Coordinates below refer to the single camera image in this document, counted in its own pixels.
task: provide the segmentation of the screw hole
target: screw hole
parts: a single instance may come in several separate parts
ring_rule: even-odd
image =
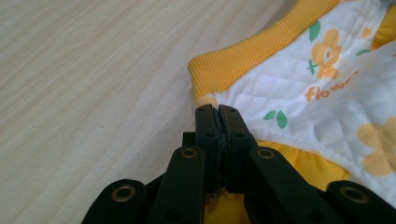
[[[194,158],[198,155],[195,149],[187,148],[181,151],[181,156],[187,159]]]
[[[126,184],[114,189],[111,193],[111,198],[114,202],[123,203],[132,199],[135,194],[136,189],[134,186]]]
[[[183,218],[183,211],[181,211],[180,209],[169,209],[166,212],[166,219],[168,219],[171,222],[178,222]]]
[[[350,186],[343,186],[340,188],[340,193],[355,203],[368,203],[369,197],[358,189],[352,188]]]
[[[259,149],[257,151],[257,155],[259,155],[263,159],[272,159],[275,156],[273,151],[264,148]]]
[[[310,211],[306,214],[306,217],[308,217],[308,219],[313,222],[323,222],[324,221],[324,216],[318,211]]]

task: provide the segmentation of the yellow fabric lining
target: yellow fabric lining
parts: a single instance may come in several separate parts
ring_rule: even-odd
[[[393,5],[376,31],[372,49],[378,49],[396,40],[396,5]]]
[[[258,141],[258,144],[278,150],[310,185],[321,190],[326,190],[330,182],[349,178],[347,171],[319,155],[269,141]],[[224,189],[215,203],[206,199],[204,223],[249,223],[243,195],[229,194]]]

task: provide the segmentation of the yellow cloth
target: yellow cloth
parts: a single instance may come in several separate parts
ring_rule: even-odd
[[[339,0],[300,0],[282,20],[271,28],[226,49],[197,56],[189,62],[195,103],[215,104],[205,95],[227,90],[249,69],[285,48],[313,22],[326,14]],[[377,49],[396,38],[396,6],[393,6],[379,27],[372,48]],[[348,179],[342,167],[295,147],[258,142],[282,153],[290,164],[311,185],[325,190],[328,183]],[[216,203],[206,203],[205,223],[248,223],[242,195],[222,192]]]
[[[393,5],[379,26],[372,44],[372,49],[378,49],[396,40],[396,5]]]

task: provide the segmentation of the ribbed trim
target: ribbed trim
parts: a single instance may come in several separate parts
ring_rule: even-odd
[[[195,99],[227,90],[249,69],[285,48],[337,3],[339,0],[299,0],[288,15],[269,29],[190,60],[188,68]]]

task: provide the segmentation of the green leaf print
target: green leaf print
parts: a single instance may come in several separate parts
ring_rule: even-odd
[[[276,114],[276,122],[280,129],[284,129],[288,125],[288,118],[281,110]]]
[[[320,21],[315,21],[311,27],[309,27],[309,40],[312,42],[315,38],[317,38],[320,32]]]
[[[263,119],[273,119],[275,117],[276,111],[272,110],[270,112],[268,112]]]
[[[360,56],[360,55],[365,54],[365,53],[368,53],[368,52],[370,52],[369,49],[359,50],[359,51],[356,53],[356,56]]]

